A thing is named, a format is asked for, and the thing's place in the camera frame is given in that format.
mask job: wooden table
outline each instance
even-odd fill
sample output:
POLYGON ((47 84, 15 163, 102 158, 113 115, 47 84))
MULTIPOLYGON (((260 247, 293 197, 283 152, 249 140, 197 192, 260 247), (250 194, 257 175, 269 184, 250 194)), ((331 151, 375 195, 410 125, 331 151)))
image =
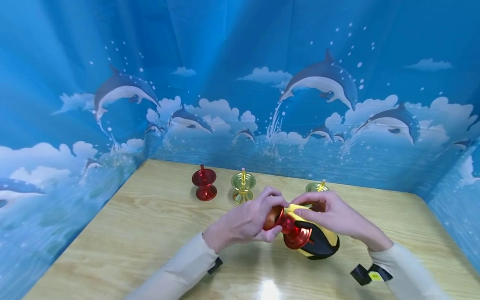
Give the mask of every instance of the wooden table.
MULTIPOLYGON (((218 195, 201 202, 195 198, 191 182, 198 168, 147 161, 25 300, 123 299, 185 242, 235 207, 230 180, 238 171, 212 168, 217 173, 218 195)), ((310 182, 254 175, 254 195, 271 185, 280 189, 287 201, 303 193, 310 182)), ((422 259, 451 297, 480 297, 477 273, 420 198, 340 184, 328 186, 422 259)), ((365 246, 348 237, 341 237, 339 252, 325 261, 312 262, 289 250, 280 236, 274 244, 231 246, 220 257, 223 266, 213 276, 205 276, 183 299, 393 299, 383 283, 361 287, 350 276, 358 263, 370 266, 371 260, 365 246)))

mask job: metal spinning top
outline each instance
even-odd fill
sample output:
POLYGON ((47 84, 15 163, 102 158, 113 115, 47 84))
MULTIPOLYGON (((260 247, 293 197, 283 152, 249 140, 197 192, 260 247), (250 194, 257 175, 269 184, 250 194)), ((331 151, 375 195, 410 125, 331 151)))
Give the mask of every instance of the metal spinning top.
POLYGON ((311 182, 305 188, 306 192, 325 192, 328 191, 329 188, 325 185, 325 179, 322 182, 311 182))
POLYGON ((246 173, 245 168, 242 168, 240 173, 233 175, 232 186, 235 189, 233 193, 235 203, 242 204, 248 200, 252 200, 252 189, 256 183, 255 177, 250 173, 246 173))

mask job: beige sleeve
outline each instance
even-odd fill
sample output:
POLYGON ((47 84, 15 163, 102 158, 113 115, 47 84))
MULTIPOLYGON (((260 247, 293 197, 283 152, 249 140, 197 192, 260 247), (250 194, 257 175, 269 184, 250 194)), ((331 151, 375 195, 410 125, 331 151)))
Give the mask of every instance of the beige sleeve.
POLYGON ((217 257, 199 233, 125 300, 178 300, 215 266, 217 257))
POLYGON ((384 252, 369 250, 373 263, 393 276, 386 284, 398 300, 450 300, 420 260, 401 245, 384 252))

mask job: yellow label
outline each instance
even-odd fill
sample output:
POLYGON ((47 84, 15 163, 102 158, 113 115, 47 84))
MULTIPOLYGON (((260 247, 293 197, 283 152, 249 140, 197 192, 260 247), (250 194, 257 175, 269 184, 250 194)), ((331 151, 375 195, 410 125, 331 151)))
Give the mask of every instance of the yellow label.
POLYGON ((371 271, 368 273, 368 276, 370 276, 373 281, 383 281, 383 278, 377 272, 371 271))

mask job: blue backdrop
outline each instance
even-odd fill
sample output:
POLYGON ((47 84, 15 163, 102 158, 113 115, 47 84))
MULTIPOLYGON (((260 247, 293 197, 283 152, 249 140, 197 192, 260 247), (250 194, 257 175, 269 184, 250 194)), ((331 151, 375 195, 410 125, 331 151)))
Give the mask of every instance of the blue backdrop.
POLYGON ((147 158, 415 193, 480 270, 479 9, 7 0, 0 299, 147 158))

